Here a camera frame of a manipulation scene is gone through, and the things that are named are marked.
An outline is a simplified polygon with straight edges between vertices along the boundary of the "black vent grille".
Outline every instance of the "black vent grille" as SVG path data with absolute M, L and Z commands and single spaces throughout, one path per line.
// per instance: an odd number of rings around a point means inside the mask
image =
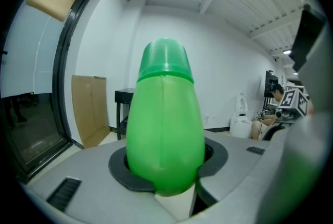
M 251 146 L 251 147 L 247 148 L 246 150 L 249 152 L 258 154 L 258 155 L 263 155 L 265 152 L 265 149 L 261 149 L 261 148 L 254 147 L 254 146 Z
M 47 202 L 56 209 L 64 212 L 75 192 L 81 184 L 81 180 L 66 178 L 47 199 Z

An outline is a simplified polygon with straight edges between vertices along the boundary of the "black door frame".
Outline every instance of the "black door frame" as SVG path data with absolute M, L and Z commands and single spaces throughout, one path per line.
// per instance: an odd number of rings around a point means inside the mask
M 8 21 L 5 25 L 0 46 L 1 56 L 5 54 L 3 52 L 3 49 L 11 23 L 24 1 L 25 0 L 16 0 L 15 3 L 11 5 L 11 15 L 8 17 Z M 52 103 L 54 107 L 55 121 L 59 134 L 66 140 L 66 143 L 61 140 L 54 146 L 46 150 L 44 153 L 42 153 L 38 157 L 38 159 L 33 159 L 32 161 L 26 163 L 11 138 L 9 126 L 5 118 L 3 103 L 0 102 L 0 124 L 2 126 L 1 130 L 4 132 L 2 136 L 3 145 L 5 147 L 7 157 L 9 157 L 9 162 L 14 168 L 17 178 L 23 183 L 28 182 L 41 169 L 43 169 L 47 164 L 49 164 L 58 155 L 60 155 L 63 151 L 65 151 L 72 145 L 64 98 L 65 67 L 71 37 L 75 30 L 76 24 L 88 2 L 89 0 L 75 0 L 75 2 L 73 3 L 71 11 L 65 21 L 65 25 L 60 34 L 54 59 L 52 79 Z

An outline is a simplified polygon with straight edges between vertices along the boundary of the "bottle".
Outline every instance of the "bottle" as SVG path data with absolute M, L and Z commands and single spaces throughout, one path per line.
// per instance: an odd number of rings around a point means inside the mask
M 185 49 L 158 39 L 144 50 L 131 102 L 126 154 L 132 173 L 156 193 L 180 194 L 192 186 L 204 160 L 199 103 Z

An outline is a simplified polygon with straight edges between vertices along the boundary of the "black table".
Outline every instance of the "black table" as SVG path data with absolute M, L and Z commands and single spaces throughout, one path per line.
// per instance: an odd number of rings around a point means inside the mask
M 120 133 L 126 134 L 128 116 L 120 121 L 120 108 L 121 104 L 130 105 L 132 102 L 135 89 L 129 88 L 124 90 L 118 90 L 114 92 L 114 101 L 117 103 L 117 139 L 120 140 Z

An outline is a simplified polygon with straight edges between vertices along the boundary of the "bottle cap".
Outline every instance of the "bottle cap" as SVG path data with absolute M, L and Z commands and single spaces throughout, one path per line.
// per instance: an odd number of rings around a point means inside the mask
M 178 41 L 161 38 L 146 46 L 137 81 L 158 75 L 174 75 L 194 83 L 185 48 Z

